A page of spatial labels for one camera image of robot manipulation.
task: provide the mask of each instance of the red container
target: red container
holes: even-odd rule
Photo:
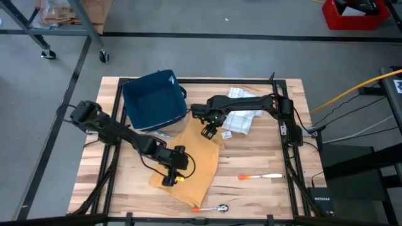
[[[322,11],[327,21],[328,28],[331,30],[360,30],[371,31],[376,29],[384,19],[389,17],[388,8],[384,0],[374,0],[377,4],[379,13],[376,16],[341,16],[338,13],[335,0],[326,0],[322,6]]]

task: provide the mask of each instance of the beige towel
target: beige towel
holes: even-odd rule
[[[178,181],[173,187],[163,186],[163,177],[158,173],[153,173],[149,179],[150,185],[161,188],[179,200],[189,204],[191,207],[201,206],[201,202],[214,179],[216,169],[218,166],[219,158],[219,145],[223,144],[221,132],[219,129],[217,134],[211,139],[201,135],[201,130],[205,127],[199,119],[189,118],[185,130],[179,134],[174,140],[168,143],[168,148],[173,149],[177,145],[184,145],[185,152],[191,155],[196,164],[194,174],[185,179],[185,181]],[[157,164],[155,168],[167,174],[167,170]],[[193,162],[188,159],[188,167],[185,171],[180,171],[184,176],[189,175],[193,170]]]

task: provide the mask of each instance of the blue fabric basket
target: blue fabric basket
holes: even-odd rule
[[[150,132],[186,116],[186,90],[172,70],[137,78],[123,85],[124,106],[135,129]]]

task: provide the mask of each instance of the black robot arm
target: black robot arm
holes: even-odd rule
[[[223,125],[226,116],[235,110],[264,110],[274,119],[285,123],[289,132],[288,143],[303,145],[302,129],[296,124],[293,115],[293,101],[280,95],[264,95],[262,97],[230,98],[225,95],[215,95],[207,100],[207,104],[192,104],[194,118],[200,119],[204,127],[201,134],[211,139],[217,132],[217,127]]]
[[[105,144],[116,145],[119,139],[129,142],[142,156],[157,161],[168,168],[162,185],[173,186],[177,176],[183,177],[177,170],[186,170],[188,156],[184,146],[174,150],[166,148],[166,142],[149,135],[142,135],[129,129],[102,111],[102,107],[92,101],[81,101],[70,115],[71,123],[82,131],[98,132],[98,140]]]

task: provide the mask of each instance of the cart wheel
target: cart wheel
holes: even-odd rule
[[[100,51],[99,51],[99,60],[100,60],[102,63],[107,63],[107,62],[109,62],[109,53],[106,52],[106,51],[104,51],[104,50],[100,50]]]
[[[48,59],[48,60],[54,60],[54,59],[56,59],[56,53],[54,51],[49,50],[49,55],[47,55],[45,53],[45,51],[43,50],[42,54],[41,54],[41,57],[45,58],[45,59]]]

